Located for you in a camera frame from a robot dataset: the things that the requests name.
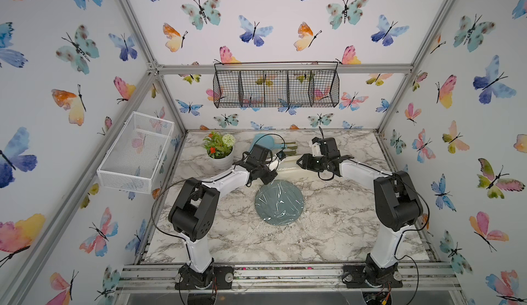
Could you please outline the cream plastic wrap dispenser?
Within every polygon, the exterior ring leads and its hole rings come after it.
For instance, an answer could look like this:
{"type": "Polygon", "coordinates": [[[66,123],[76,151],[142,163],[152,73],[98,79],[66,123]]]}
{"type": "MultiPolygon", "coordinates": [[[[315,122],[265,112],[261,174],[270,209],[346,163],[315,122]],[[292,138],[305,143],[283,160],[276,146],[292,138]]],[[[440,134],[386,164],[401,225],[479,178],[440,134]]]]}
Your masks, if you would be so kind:
{"type": "Polygon", "coordinates": [[[279,163],[277,167],[277,177],[276,180],[289,180],[289,181],[298,181],[308,178],[317,178],[318,175],[316,172],[302,169],[297,165],[297,161],[301,156],[289,156],[285,160],[279,163]]]}

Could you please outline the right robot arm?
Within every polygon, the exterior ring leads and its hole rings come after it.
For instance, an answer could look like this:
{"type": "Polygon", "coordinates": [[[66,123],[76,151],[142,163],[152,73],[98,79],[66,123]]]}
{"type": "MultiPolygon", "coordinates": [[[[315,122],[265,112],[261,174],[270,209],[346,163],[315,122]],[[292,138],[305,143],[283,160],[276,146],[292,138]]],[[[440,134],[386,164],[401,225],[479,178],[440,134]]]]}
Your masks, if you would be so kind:
{"type": "Polygon", "coordinates": [[[392,272],[402,259],[399,246],[408,232],[415,232],[415,222],[424,213],[418,192],[408,173],[387,172],[342,155],[333,138],[315,137],[312,152],[297,161],[300,168],[316,173],[331,173],[332,177],[352,180],[373,191],[375,212],[381,226],[373,249],[366,257],[366,267],[372,272],[392,272]]]}

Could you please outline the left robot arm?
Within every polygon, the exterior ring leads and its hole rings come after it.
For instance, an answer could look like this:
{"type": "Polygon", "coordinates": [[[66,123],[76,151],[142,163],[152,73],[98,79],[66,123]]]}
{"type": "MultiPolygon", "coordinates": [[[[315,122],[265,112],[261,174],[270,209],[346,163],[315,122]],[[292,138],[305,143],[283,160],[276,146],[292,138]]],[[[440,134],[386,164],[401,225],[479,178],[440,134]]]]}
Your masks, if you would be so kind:
{"type": "Polygon", "coordinates": [[[251,151],[244,153],[243,159],[211,180],[185,180],[168,221],[176,232],[175,237],[184,241],[189,257],[187,265],[192,271],[204,273],[213,265],[207,234],[214,223],[220,199],[238,188],[249,187],[255,180],[266,185],[277,177],[277,169],[286,155],[279,151],[269,158],[271,154],[268,148],[254,145],[251,151]]]}

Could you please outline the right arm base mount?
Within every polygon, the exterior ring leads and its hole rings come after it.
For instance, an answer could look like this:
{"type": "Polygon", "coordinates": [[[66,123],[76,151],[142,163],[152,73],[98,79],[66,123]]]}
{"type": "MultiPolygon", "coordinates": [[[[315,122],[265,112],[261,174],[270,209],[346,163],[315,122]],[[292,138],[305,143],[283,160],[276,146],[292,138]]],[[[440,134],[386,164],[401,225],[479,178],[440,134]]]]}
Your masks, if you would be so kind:
{"type": "Polygon", "coordinates": [[[341,281],[348,289],[403,287],[402,276],[398,272],[398,262],[388,267],[380,267],[370,254],[367,254],[364,263],[344,265],[341,281]]]}

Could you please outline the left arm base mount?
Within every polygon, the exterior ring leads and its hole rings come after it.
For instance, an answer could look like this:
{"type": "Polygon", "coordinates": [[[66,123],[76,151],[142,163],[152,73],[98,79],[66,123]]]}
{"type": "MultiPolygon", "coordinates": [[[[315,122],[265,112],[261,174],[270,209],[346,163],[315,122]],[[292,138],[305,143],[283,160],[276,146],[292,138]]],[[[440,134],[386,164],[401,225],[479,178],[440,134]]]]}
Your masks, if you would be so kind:
{"type": "Polygon", "coordinates": [[[214,261],[203,273],[193,270],[188,264],[179,268],[176,276],[175,290],[229,290],[234,281],[234,267],[215,265],[214,261]]]}

